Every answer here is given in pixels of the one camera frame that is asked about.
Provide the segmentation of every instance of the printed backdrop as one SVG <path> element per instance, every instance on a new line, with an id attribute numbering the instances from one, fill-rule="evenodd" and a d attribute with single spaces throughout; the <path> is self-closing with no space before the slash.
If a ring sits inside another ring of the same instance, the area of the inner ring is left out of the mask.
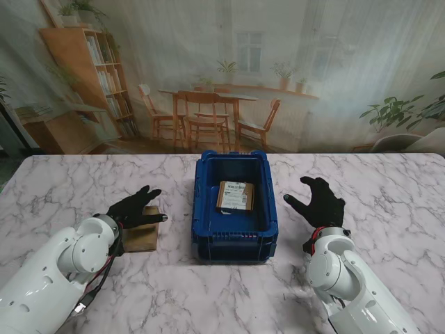
<path id="1" fill-rule="evenodd" d="M 442 0 L 5 0 L 0 100 L 48 154 L 444 154 L 444 11 Z"/>

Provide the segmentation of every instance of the black glove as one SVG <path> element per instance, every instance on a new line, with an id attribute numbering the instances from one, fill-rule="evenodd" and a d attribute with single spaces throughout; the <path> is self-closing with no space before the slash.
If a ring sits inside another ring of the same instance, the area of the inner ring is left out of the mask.
<path id="1" fill-rule="evenodd" d="M 329 187 L 329 183 L 321 177 L 313 179 L 312 177 L 304 176 L 300 181 L 311 187 L 312 197 L 310 204 L 304 205 L 288 194 L 284 195 L 284 200 L 316 229 L 330 226 L 341 228 L 343 226 L 345 207 L 343 198 L 335 197 Z M 315 237 L 316 235 L 312 235 L 311 239 L 303 245 L 304 252 L 311 255 L 314 253 Z"/>
<path id="2" fill-rule="evenodd" d="M 106 213 L 116 222 L 122 224 L 122 228 L 136 228 L 145 224 L 154 224 L 168 219 L 165 214 L 154 214 L 143 216 L 144 207 L 149 201 L 159 196 L 161 190 L 150 191 L 149 186 L 144 186 L 140 191 L 132 196 L 126 197 L 120 202 L 111 205 Z"/>

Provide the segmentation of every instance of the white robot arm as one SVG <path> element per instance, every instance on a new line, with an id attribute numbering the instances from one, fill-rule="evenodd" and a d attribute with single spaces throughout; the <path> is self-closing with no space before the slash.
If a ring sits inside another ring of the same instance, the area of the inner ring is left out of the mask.
<path id="1" fill-rule="evenodd" d="M 307 279 L 338 334 L 420 333 L 396 298 L 355 252 L 349 231 L 323 228 L 317 232 L 314 246 Z"/>
<path id="2" fill-rule="evenodd" d="M 105 265 L 118 234 L 106 215 L 57 232 L 0 290 L 0 333 L 55 333 Z"/>

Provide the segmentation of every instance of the label on box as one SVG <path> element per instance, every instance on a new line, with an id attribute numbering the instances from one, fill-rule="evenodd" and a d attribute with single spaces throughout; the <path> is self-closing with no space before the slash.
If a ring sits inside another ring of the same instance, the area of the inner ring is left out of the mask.
<path id="1" fill-rule="evenodd" d="M 246 210 L 248 196 L 245 193 L 245 185 L 240 182 L 226 182 L 221 207 Z"/>

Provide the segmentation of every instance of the flower pot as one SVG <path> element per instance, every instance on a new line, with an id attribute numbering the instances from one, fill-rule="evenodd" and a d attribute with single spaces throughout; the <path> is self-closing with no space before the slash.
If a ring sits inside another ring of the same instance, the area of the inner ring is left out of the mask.
<path id="1" fill-rule="evenodd" d="M 297 87 L 296 87 L 295 91 L 297 93 L 305 94 L 306 93 L 306 84 L 305 83 L 301 83 L 301 82 L 297 82 Z"/>
<path id="2" fill-rule="evenodd" d="M 235 79 L 235 73 L 231 73 L 231 72 L 226 72 L 225 73 L 225 83 L 227 85 L 233 85 L 234 83 L 234 79 Z"/>
<path id="3" fill-rule="evenodd" d="M 382 129 L 380 132 L 371 132 L 366 135 L 364 139 L 365 144 L 375 144 L 383 137 L 388 136 L 386 129 Z"/>
<path id="4" fill-rule="evenodd" d="M 83 23 L 96 24 L 96 17 L 93 12 L 89 10 L 78 10 L 79 17 Z"/>
<path id="5" fill-rule="evenodd" d="M 280 90 L 287 90 L 289 82 L 291 82 L 291 78 L 280 78 Z"/>
<path id="6" fill-rule="evenodd" d="M 63 26 L 78 26 L 79 23 L 77 23 L 77 17 L 70 15 L 70 16 L 62 16 L 62 22 Z"/>

